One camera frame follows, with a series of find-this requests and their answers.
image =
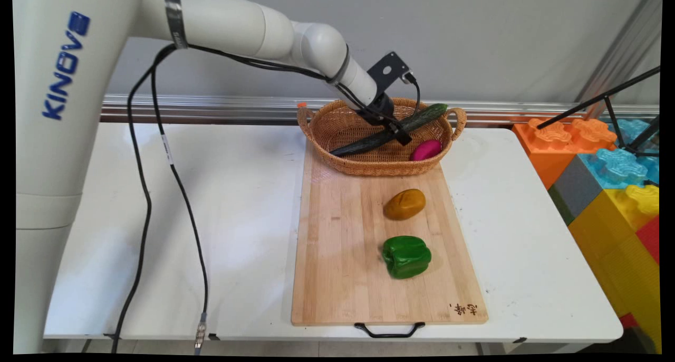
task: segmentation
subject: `basket handle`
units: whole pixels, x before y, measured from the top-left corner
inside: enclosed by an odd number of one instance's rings
[[[298,107],[297,108],[297,125],[300,127],[304,135],[307,136],[307,139],[314,140],[312,137],[312,132],[309,130],[309,124],[307,123],[307,117],[312,119],[314,117],[314,112],[307,107]]]
[[[453,141],[457,140],[457,138],[462,135],[462,131],[464,130],[466,126],[466,112],[463,109],[460,109],[458,107],[453,107],[452,109],[449,109],[446,111],[446,116],[448,117],[448,121],[450,120],[449,116],[452,113],[455,113],[457,116],[457,127],[456,129],[452,132],[452,135],[450,136],[450,139]]]

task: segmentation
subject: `floor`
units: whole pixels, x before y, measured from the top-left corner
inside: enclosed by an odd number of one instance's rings
[[[111,340],[45,340],[46,353],[110,353]],[[118,353],[192,355],[194,341],[121,340]],[[432,357],[479,355],[475,343],[207,341],[202,355],[248,357]]]

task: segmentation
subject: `gray wall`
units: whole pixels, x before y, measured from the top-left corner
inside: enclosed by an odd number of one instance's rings
[[[653,69],[661,64],[661,37],[656,40],[645,55],[644,60],[637,67],[631,78],[636,78],[642,73]],[[659,104],[661,92],[661,74],[650,78],[619,92],[612,102],[616,104]]]
[[[388,50],[395,50],[417,76],[423,100],[508,102],[572,102],[639,2],[249,1],[272,7],[295,21],[333,25],[365,69]],[[108,93],[128,93],[164,44],[129,39]],[[160,94],[331,97],[319,81],[253,69],[197,50],[176,52],[159,71]],[[139,93],[149,92],[146,84]],[[396,83],[389,93],[414,97],[414,88]],[[653,89],[643,90],[635,99],[651,96]]]

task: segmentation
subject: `white table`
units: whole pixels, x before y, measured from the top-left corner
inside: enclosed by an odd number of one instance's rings
[[[222,340],[373,340],[290,323],[305,138],[292,126],[165,126],[209,274],[207,333]],[[195,337],[203,281],[157,127],[136,126],[152,196],[143,275],[122,338]],[[483,325],[408,342],[556,342],[575,351],[622,327],[516,136],[466,129],[441,165],[483,291]],[[137,267],[146,204],[128,126],[101,123],[54,288],[46,338],[111,334]],[[403,326],[374,331],[407,331]]]

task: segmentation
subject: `green bell pepper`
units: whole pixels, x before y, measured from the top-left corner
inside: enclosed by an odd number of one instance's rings
[[[392,278],[407,279],[428,268],[431,251],[422,239],[401,235],[384,242],[382,258]]]

